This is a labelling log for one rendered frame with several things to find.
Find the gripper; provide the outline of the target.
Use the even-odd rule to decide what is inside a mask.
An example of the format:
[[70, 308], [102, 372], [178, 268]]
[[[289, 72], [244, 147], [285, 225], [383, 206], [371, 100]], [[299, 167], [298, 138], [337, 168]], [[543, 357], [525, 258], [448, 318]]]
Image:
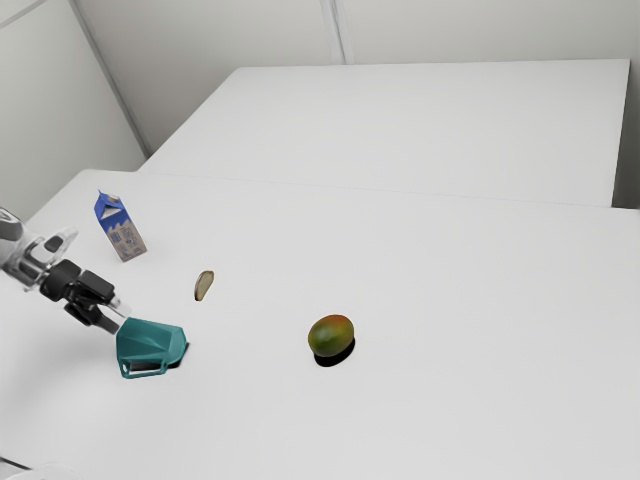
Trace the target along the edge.
[[41, 294], [53, 302], [66, 301], [64, 310], [85, 326], [96, 326], [115, 335], [120, 325], [100, 309], [107, 308], [120, 318], [131, 314], [115, 287], [89, 270], [82, 270], [70, 260], [56, 264], [41, 283]]

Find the teal faceted mug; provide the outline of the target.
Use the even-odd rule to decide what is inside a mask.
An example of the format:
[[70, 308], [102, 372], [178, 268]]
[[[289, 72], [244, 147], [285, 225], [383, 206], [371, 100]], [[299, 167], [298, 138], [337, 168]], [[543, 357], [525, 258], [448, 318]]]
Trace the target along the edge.
[[164, 375], [177, 368], [189, 348], [184, 330], [138, 318], [127, 318], [115, 336], [121, 376], [137, 379]]

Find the blue and brown carton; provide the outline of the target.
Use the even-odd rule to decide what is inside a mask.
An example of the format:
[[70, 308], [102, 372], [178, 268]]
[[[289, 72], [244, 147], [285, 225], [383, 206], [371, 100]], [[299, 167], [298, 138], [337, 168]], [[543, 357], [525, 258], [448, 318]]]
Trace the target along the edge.
[[119, 196], [98, 192], [95, 216], [122, 262], [147, 252], [147, 247]]

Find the bread slice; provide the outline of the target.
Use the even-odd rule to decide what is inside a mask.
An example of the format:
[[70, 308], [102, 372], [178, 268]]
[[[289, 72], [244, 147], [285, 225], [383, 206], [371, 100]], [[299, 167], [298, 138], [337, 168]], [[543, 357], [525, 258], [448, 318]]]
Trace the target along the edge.
[[194, 284], [194, 299], [202, 301], [207, 292], [211, 288], [215, 279], [215, 273], [212, 270], [202, 271]]

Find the green and red mango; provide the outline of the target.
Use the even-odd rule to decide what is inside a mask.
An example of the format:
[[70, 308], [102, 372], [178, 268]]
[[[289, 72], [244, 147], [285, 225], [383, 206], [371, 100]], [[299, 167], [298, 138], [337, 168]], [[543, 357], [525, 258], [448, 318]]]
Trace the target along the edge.
[[332, 314], [316, 321], [307, 336], [311, 351], [319, 357], [333, 357], [353, 342], [355, 329], [352, 321], [344, 316]]

